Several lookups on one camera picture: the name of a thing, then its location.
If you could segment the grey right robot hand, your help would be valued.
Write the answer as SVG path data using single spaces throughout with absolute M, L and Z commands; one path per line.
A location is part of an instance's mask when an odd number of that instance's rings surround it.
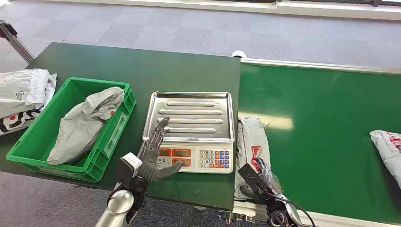
M 256 170 L 250 164 L 245 164 L 238 170 L 245 180 L 245 185 L 240 186 L 240 191 L 257 203 L 268 206 L 274 203 L 273 195 L 282 194 L 282 188 L 264 159 L 256 158 L 255 162 Z

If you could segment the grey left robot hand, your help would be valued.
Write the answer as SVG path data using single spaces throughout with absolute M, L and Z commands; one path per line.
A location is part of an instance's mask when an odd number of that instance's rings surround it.
M 168 130 L 165 127 L 168 125 L 170 118 L 166 117 L 155 127 L 150 137 L 145 139 L 138 152 L 138 158 L 142 161 L 142 165 L 138 170 L 138 175 L 147 182 L 158 182 L 177 173 L 183 161 L 177 161 L 171 166 L 160 168 L 157 166 L 157 158 L 159 149 L 165 134 Z

